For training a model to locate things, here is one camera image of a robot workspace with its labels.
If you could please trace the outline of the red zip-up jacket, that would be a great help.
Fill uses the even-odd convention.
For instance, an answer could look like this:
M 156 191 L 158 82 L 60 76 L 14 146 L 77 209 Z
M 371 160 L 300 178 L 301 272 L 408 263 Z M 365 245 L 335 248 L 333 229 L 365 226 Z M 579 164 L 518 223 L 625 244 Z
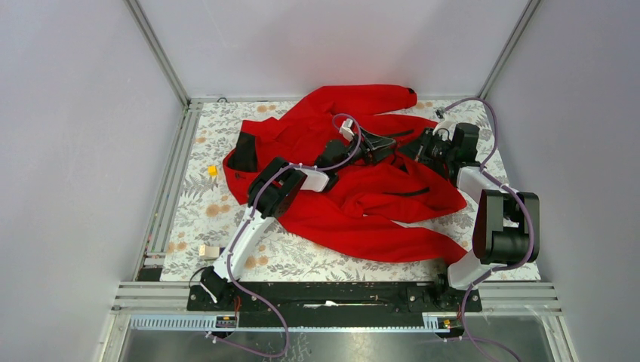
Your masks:
M 312 165 L 328 142 L 340 138 L 338 127 L 347 115 L 366 131 L 392 135 L 405 146 L 434 126 L 428 119 L 402 114 L 416 104 L 414 90 L 400 85 L 324 86 L 280 118 L 245 120 L 235 148 L 223 161 L 228 188 L 245 204 L 250 184 L 273 158 Z M 376 165 L 345 167 L 328 192 L 300 192 L 280 223 L 290 233 L 347 256 L 379 262 L 442 258 L 451 264 L 465 250 L 419 222 L 465 206 L 448 181 L 395 152 Z

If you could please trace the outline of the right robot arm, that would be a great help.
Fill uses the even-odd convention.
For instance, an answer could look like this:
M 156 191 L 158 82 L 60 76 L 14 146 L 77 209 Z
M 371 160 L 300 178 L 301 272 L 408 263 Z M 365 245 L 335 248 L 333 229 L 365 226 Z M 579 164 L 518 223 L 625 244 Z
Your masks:
M 490 175 L 476 160 L 478 140 L 478 126 L 459 123 L 452 133 L 426 128 L 400 149 L 478 205 L 472 249 L 426 288 L 424 302 L 436 310 L 481 311 L 479 279 L 533 262 L 539 253 L 538 196 L 516 191 Z

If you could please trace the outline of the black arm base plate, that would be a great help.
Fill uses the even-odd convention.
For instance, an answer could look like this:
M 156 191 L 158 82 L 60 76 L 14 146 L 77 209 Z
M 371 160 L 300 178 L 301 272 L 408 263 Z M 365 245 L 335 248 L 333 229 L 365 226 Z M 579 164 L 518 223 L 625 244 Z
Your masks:
M 239 319 L 244 328 L 421 328 L 426 317 L 451 320 L 462 311 L 436 310 L 424 302 L 427 282 L 246 282 L 231 284 L 222 306 L 205 300 L 198 285 L 189 289 L 188 311 L 218 312 Z

